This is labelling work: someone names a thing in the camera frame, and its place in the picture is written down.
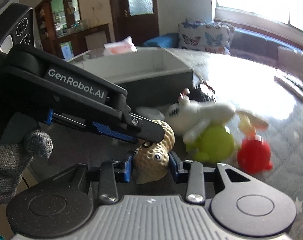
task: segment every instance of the door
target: door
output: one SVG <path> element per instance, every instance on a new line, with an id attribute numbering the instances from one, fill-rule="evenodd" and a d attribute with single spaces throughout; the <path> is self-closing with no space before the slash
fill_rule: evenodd
<path id="1" fill-rule="evenodd" d="M 159 36 L 156 0 L 118 0 L 119 40 L 131 36 L 135 46 Z"/>

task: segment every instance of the butterfly pillow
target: butterfly pillow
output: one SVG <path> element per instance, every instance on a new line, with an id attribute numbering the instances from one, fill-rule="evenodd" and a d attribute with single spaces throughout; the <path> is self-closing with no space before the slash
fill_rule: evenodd
<path id="1" fill-rule="evenodd" d="M 179 24 L 179 48 L 229 54 L 231 33 L 219 23 L 183 22 Z"/>
<path id="2" fill-rule="evenodd" d="M 213 22 L 213 21 L 205 21 L 202 19 L 197 19 L 195 17 L 186 17 L 186 22 L 187 23 L 203 23 L 206 24 L 208 26 L 210 25 L 216 25 L 216 26 L 221 26 L 221 25 L 226 25 L 229 27 L 229 43 L 232 42 L 232 39 L 234 37 L 234 33 L 235 33 L 235 27 L 229 23 L 221 23 L 221 22 Z"/>

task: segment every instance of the plastic bag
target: plastic bag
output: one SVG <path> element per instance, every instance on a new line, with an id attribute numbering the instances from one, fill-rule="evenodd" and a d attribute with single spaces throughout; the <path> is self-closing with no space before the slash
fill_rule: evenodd
<path id="1" fill-rule="evenodd" d="M 137 49 L 133 44 L 133 40 L 130 36 L 122 41 L 104 44 L 104 46 L 104 56 L 137 52 Z"/>

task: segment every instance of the red rubber toy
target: red rubber toy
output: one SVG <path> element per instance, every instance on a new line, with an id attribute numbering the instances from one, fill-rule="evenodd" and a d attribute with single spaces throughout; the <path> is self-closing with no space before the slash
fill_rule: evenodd
<path id="1" fill-rule="evenodd" d="M 269 171 L 273 167 L 269 144 L 260 135 L 249 136 L 242 141 L 237 161 L 240 168 L 248 174 Z"/>

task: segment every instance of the remote control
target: remote control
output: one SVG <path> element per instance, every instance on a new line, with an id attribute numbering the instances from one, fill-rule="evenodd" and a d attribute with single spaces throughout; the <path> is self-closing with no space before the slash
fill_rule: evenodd
<path id="1" fill-rule="evenodd" d="M 285 74 L 284 77 L 290 82 L 294 83 L 301 91 L 303 91 L 303 83 L 298 78 L 287 74 Z"/>
<path id="2" fill-rule="evenodd" d="M 287 78 L 285 78 L 284 76 L 274 76 L 274 80 L 286 90 L 297 96 L 303 102 L 303 91 L 300 90 L 292 82 L 290 82 Z"/>

